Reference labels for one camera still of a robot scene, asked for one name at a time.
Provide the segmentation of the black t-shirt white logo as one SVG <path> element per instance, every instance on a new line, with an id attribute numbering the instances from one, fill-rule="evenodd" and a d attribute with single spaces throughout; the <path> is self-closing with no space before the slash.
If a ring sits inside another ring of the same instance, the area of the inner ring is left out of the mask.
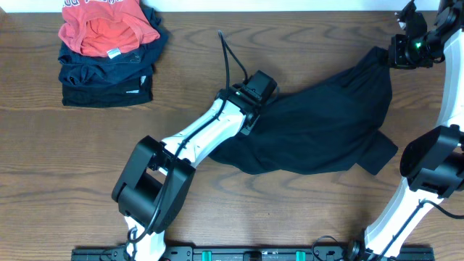
<path id="1" fill-rule="evenodd" d="M 392 100 L 387 54 L 375 46 L 354 67 L 280 96 L 250 134 L 227 139 L 210 158 L 250 175 L 313 175 L 353 165 L 378 174 L 398 151 L 380 130 Z"/>

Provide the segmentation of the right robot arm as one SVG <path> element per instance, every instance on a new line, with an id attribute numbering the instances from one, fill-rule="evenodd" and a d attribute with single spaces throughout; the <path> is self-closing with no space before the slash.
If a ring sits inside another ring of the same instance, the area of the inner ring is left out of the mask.
<path id="1" fill-rule="evenodd" d="M 405 239 L 432 208 L 463 190 L 463 0 L 441 1 L 433 30 L 413 1 L 396 16 L 404 33 L 392 37 L 386 61 L 403 70 L 444 62 L 441 110 L 434 129 L 405 148 L 398 189 L 343 260 L 433 260 L 431 247 L 404 246 Z"/>

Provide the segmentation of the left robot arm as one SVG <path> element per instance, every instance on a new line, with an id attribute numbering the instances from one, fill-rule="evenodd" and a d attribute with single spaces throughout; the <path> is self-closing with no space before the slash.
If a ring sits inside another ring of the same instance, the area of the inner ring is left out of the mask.
<path id="1" fill-rule="evenodd" d="M 165 230 L 186 200 L 197 166 L 225 140 L 249 134 L 277 83 L 262 71 L 220 90 L 212 106 L 179 133 L 142 138 L 112 190 L 128 225 L 122 260 L 159 260 Z"/>

